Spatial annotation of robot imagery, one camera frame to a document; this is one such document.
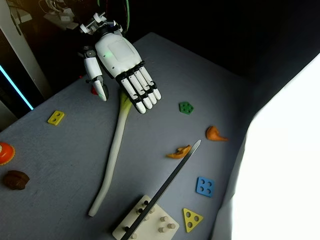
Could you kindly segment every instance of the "gray table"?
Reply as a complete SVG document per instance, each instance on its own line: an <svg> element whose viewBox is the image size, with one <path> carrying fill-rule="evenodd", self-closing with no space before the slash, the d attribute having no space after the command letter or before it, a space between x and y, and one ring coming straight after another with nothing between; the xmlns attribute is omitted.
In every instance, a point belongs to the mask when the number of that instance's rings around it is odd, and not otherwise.
<svg viewBox="0 0 320 240"><path fill-rule="evenodd" d="M205 240L217 211L243 135L237 117L244 80L220 66L154 34L135 43L156 81L162 100L146 114L131 109L109 192L93 218L87 212L102 182L116 127L118 84L105 74L110 98L102 102L79 79L0 133L13 145L14 159L0 167L27 173L24 190L0 184L1 240L112 240L112 231L144 194L152 197L178 160L166 158L177 147L202 139L158 204L177 222L175 240ZM179 102L194 106L179 112ZM65 112L59 126L47 123ZM206 140L216 125L229 142ZM215 181L212 198L195 192L197 177ZM186 233L182 209L204 220Z"/></svg>

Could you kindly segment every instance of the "robotic hand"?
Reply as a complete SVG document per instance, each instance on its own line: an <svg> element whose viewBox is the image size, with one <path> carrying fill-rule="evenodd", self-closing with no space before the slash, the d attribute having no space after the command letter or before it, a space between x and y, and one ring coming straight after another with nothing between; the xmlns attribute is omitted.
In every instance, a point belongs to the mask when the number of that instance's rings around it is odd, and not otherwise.
<svg viewBox="0 0 320 240"><path fill-rule="evenodd" d="M104 13L93 16L93 21L80 26L84 33L95 34L98 42L95 47L84 48L84 66L86 72L98 93L106 101L108 89L97 60L100 60L106 70L116 79L135 108L144 114L161 99L156 83L144 67L135 47L122 36L122 28L115 21L108 21Z"/></svg>

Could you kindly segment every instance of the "red object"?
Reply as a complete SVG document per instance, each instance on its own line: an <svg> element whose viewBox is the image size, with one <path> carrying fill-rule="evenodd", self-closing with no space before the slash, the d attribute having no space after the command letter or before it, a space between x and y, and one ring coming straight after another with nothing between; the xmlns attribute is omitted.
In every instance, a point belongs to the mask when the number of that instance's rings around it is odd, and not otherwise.
<svg viewBox="0 0 320 240"><path fill-rule="evenodd" d="M96 89L95 89L93 86L91 87L91 93L92 93L93 95L98 95Z"/></svg>
<svg viewBox="0 0 320 240"><path fill-rule="evenodd" d="M15 156L15 148L8 143L0 142L0 165L7 164Z"/></svg>

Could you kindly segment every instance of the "yellow rectangular piece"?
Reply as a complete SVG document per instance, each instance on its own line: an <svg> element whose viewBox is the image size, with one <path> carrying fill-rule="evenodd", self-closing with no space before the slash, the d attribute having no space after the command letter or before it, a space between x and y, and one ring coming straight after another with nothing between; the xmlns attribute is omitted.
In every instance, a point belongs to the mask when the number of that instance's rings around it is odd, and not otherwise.
<svg viewBox="0 0 320 240"><path fill-rule="evenodd" d="M48 119L49 124L57 126L61 120L64 118L65 113L63 111L55 111L51 117Z"/></svg>

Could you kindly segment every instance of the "led light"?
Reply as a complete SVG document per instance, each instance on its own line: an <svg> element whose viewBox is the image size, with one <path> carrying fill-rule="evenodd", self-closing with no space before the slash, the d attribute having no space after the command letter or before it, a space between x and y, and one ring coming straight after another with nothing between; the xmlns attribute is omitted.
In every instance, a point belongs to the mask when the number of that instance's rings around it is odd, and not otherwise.
<svg viewBox="0 0 320 240"><path fill-rule="evenodd" d="M28 102L28 100L25 98L25 96L21 93L19 88L15 85L15 83L11 80L9 75L6 73L6 71L3 69L3 67L0 65L0 71L3 73L5 78L9 81L9 83L12 85L12 87L16 90L16 92L20 95L20 97L23 99L23 101L28 105L28 107L33 110L34 108L31 106L31 104Z"/></svg>

